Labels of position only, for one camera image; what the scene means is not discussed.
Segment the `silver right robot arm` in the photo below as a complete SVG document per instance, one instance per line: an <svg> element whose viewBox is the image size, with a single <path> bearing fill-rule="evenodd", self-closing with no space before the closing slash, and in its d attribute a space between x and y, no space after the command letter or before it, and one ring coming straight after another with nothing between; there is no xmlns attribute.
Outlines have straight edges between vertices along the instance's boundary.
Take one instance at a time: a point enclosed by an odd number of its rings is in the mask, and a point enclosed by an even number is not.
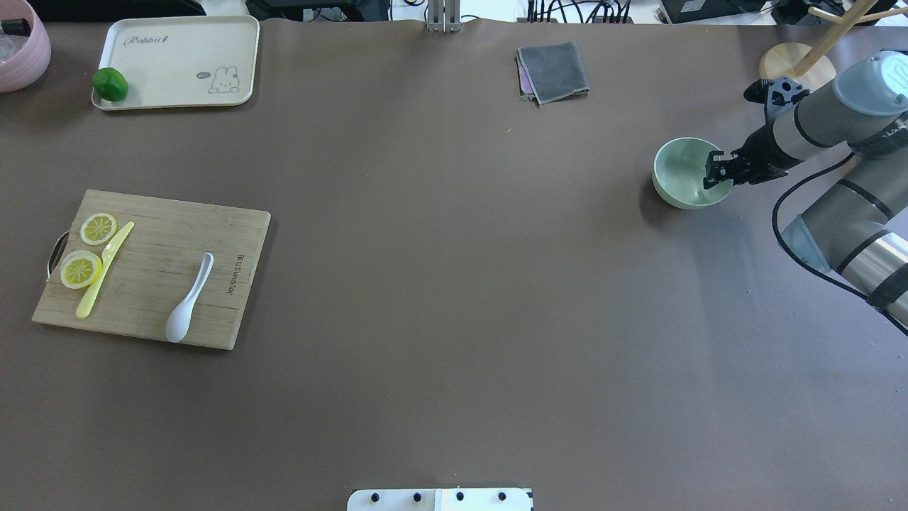
<svg viewBox="0 0 908 511"><path fill-rule="evenodd" d="M848 171L785 229L776 241L797 264L866 301L906 330L906 240L887 223L907 204L907 58L882 50L840 72L816 91L787 77L759 79L745 90L765 104L765 125L742 148L714 150L702 189L722 183L756 185L839 143Z"/></svg>

